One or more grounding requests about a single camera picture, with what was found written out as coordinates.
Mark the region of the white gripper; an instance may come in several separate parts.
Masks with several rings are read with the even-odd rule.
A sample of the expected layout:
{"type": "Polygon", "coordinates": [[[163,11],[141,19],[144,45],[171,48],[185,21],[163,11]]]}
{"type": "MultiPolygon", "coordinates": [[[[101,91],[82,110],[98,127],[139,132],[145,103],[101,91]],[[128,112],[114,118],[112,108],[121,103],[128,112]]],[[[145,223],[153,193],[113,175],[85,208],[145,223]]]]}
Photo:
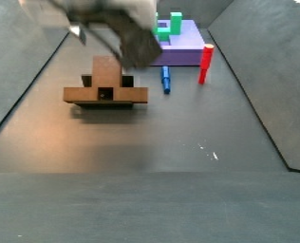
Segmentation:
{"type": "Polygon", "coordinates": [[[156,25],[159,0],[18,0],[28,16],[46,28],[69,28],[81,43],[88,36],[69,13],[97,12],[101,9],[124,9],[137,23],[152,28],[156,25]]]}

